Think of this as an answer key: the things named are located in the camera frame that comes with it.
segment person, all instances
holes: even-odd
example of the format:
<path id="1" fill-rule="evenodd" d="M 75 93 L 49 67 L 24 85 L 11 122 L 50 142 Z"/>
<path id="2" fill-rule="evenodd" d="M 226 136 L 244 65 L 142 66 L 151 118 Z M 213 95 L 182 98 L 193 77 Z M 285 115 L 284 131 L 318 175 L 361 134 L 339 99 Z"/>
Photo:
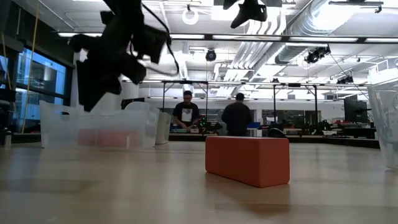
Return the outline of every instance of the person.
<path id="1" fill-rule="evenodd" d="M 228 105 L 221 119 L 226 123 L 229 136 L 246 136 L 248 124 L 252 122 L 250 109 L 243 104 L 244 95 L 238 93 L 235 103 Z"/>
<path id="2" fill-rule="evenodd" d="M 174 123 L 178 128 L 191 129 L 199 119 L 199 108 L 192 103 L 192 92 L 185 91 L 183 94 L 184 101 L 177 104 L 173 111 Z"/>

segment white ceiling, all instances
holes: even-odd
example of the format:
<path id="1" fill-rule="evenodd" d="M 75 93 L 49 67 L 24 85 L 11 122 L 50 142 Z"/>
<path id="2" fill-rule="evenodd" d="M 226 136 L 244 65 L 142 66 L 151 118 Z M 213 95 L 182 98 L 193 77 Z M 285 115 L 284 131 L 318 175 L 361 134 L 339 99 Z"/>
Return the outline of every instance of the white ceiling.
<path id="1" fill-rule="evenodd" d="M 35 12 L 35 1 L 33 0 L 13 0 L 20 4 L 24 9 L 32 14 Z M 107 10 L 108 7 L 103 2 L 82 2 L 73 0 L 40 0 L 39 17 L 42 21 L 60 32 L 101 32 L 103 25 L 100 20 L 100 11 Z M 309 0 L 295 0 L 296 8 L 292 9 L 287 20 L 293 18 Z M 213 34 L 241 34 L 246 31 L 246 27 L 231 29 L 231 21 L 212 21 L 208 14 L 200 13 L 199 21 L 195 25 L 187 25 L 182 21 L 182 11 L 185 6 L 165 6 L 166 16 L 164 17 L 159 10 L 159 5 L 147 4 L 155 13 L 170 25 L 171 33 L 213 33 Z M 199 9 L 208 11 L 210 7 L 199 7 Z M 338 28 L 332 35 L 398 35 L 398 9 L 383 9 L 380 14 L 375 14 L 374 9 L 363 9 L 355 14 L 347 23 Z M 146 14 L 146 23 L 156 28 L 162 29 L 160 24 L 150 15 Z M 215 48 L 221 52 L 223 58 L 233 59 L 238 51 L 240 42 L 206 42 L 206 41 L 188 41 L 189 46 L 199 46 L 205 48 Z M 356 55 L 380 56 L 398 55 L 398 46 L 396 45 L 338 45 L 331 44 L 331 51 L 336 56 L 337 61 L 341 63 L 342 69 L 349 69 L 359 64 L 363 64 L 366 59 L 356 62 Z M 182 42 L 173 42 L 174 50 L 182 49 Z M 212 70 L 215 63 L 206 63 L 202 60 L 188 61 L 190 70 Z M 328 77 L 341 72 L 336 63 L 331 58 L 324 58 L 321 63 L 314 67 L 304 69 L 301 65 L 296 67 L 286 67 L 283 72 L 286 76 L 292 77 Z M 367 70 L 358 71 L 356 75 L 366 75 Z"/>

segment clear plastic bin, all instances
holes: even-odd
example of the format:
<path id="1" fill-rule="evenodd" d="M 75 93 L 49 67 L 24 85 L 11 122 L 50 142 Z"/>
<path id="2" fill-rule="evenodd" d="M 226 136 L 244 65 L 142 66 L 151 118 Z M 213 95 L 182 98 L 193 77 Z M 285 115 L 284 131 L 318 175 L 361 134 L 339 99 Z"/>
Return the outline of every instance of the clear plastic bin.
<path id="1" fill-rule="evenodd" d="M 398 169 L 398 80 L 370 86 L 368 92 L 385 165 Z"/>
<path id="2" fill-rule="evenodd" d="M 168 113 L 159 113 L 159 121 L 157 123 L 156 144 L 165 144 L 169 141 L 171 115 Z"/>
<path id="3" fill-rule="evenodd" d="M 40 102 L 43 147 L 146 148 L 155 145 L 159 110 L 133 102 L 125 110 L 84 113 Z"/>

